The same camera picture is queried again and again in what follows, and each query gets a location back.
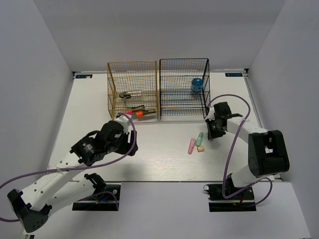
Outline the orange cap black highlighter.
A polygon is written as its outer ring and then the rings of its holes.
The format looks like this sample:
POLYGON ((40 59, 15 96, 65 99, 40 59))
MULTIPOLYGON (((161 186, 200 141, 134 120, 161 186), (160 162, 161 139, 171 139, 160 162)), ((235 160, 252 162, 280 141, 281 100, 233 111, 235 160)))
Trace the orange cap black highlighter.
POLYGON ((137 111, 136 116, 141 117, 141 116, 151 115, 151 114, 155 114, 155 113, 156 113, 155 110, 137 111))

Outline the green cap black highlighter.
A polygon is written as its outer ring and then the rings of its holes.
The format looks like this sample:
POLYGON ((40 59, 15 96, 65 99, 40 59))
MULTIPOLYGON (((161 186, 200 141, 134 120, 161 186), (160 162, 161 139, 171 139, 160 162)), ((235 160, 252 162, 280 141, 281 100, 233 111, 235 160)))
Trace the green cap black highlighter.
POLYGON ((144 109, 145 106, 144 105, 140 105, 140 106, 136 106, 136 107, 126 107, 127 110, 140 110, 140 109, 144 109))

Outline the black handled scissors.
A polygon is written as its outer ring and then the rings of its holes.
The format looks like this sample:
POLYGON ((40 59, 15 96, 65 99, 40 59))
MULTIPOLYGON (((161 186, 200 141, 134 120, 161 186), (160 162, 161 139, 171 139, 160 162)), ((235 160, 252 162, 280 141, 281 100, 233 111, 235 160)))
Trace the black handled scissors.
POLYGON ((142 91, 124 91, 119 94, 121 99, 131 99, 132 97, 142 96, 142 91))

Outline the blue tape roll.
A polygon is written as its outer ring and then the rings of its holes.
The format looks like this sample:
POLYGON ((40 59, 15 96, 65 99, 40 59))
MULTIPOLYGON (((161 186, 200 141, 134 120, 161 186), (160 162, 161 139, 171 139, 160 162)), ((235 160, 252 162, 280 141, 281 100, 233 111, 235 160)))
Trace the blue tape roll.
POLYGON ((202 92, 204 80, 202 78, 194 78, 191 81, 191 91, 194 94, 199 94, 202 92))

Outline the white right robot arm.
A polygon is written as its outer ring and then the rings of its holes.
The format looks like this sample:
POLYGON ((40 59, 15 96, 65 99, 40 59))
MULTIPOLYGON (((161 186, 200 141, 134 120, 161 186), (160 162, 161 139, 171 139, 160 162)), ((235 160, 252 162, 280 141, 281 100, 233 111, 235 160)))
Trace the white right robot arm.
POLYGON ((208 137, 216 139, 227 132, 234 138, 226 159, 221 194, 224 199, 235 199, 253 184, 270 175, 287 172, 289 157, 284 136, 279 130, 267 130, 249 122, 241 114, 232 113, 227 102, 215 104, 205 120, 208 137), (228 167, 237 139, 248 145, 247 164, 228 174, 228 167))

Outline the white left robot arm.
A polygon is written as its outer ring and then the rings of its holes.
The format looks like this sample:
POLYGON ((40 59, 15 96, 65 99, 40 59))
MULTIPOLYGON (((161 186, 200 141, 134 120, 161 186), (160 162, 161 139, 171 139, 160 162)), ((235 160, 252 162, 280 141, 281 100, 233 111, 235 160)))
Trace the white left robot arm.
POLYGON ((92 168, 107 154, 133 156, 138 146, 136 131, 129 131, 132 125, 128 115, 105 123, 100 130, 86 134, 75 143, 52 173, 45 173, 22 190, 13 189, 8 193, 11 207, 26 233, 38 230, 55 212, 76 201, 114 196, 96 173, 85 174, 82 180, 74 184, 71 180, 80 172, 92 168))

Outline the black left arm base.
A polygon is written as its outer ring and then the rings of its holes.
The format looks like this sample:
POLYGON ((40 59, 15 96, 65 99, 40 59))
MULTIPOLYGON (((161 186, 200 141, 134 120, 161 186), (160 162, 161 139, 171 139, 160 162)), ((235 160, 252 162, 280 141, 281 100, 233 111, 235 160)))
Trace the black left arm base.
POLYGON ((92 196, 73 203, 73 211, 115 212, 119 210, 121 184, 106 183, 96 173, 85 174, 84 178, 93 183, 92 196))

